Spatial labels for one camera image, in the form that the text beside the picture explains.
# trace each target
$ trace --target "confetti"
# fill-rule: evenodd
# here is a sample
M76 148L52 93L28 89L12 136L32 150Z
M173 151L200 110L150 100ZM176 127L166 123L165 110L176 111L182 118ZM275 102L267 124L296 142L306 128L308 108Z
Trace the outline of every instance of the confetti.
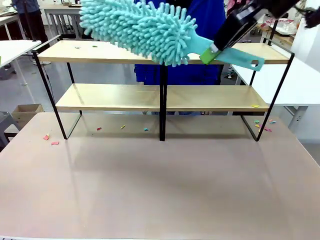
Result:
M47 133L47 134L43 137L43 139L46 140L46 141L49 140L49 133Z

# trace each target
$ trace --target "white wall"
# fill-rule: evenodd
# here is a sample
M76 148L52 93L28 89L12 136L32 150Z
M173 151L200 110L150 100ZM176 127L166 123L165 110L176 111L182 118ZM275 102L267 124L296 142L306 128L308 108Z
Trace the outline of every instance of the white wall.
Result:
M306 6L318 8L320 1L307 0ZM305 21L303 19L291 50L296 54L297 58L320 72L320 27L305 29ZM320 107L309 107L295 132L297 138L303 143L320 143L319 123Z

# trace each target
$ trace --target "cardboard box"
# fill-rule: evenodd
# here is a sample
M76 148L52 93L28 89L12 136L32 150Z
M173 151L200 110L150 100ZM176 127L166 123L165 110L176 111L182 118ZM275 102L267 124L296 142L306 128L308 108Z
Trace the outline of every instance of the cardboard box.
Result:
M18 105L12 112L13 119L23 128L37 113L44 112L41 104Z

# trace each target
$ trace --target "teal microfiber duster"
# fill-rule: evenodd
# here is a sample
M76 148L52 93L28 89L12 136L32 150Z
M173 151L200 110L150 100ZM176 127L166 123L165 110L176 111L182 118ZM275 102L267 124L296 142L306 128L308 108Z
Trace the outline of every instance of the teal microfiber duster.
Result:
M179 6L161 2L157 9L151 1L146 4L145 0L137 4L134 0L82 0L81 3L80 26L85 28L84 34L117 44L145 58L151 55L159 64L173 67L188 64L188 54L201 55L213 43L196 34L196 19L186 16L187 10ZM262 58L236 49L229 50L237 59L228 62L234 56L226 53L217 60L253 68L251 60L254 58L260 60L259 68L262 67Z

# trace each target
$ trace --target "shelf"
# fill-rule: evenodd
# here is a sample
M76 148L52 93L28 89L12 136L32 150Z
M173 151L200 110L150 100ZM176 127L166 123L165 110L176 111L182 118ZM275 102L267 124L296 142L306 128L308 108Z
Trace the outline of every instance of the shelf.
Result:
M170 85L167 91L167 111L265 112L269 108L250 86ZM56 107L59 110L158 112L159 98L159 86L75 83Z
M160 88L154 85L72 84L57 102L58 110L156 111Z
M288 58L264 43L237 43L235 49L265 59L264 64L286 64ZM104 41L61 40L38 55L40 61L69 63L156 64L124 48ZM189 54L189 64L203 64L198 54ZM211 64L221 65L214 60Z

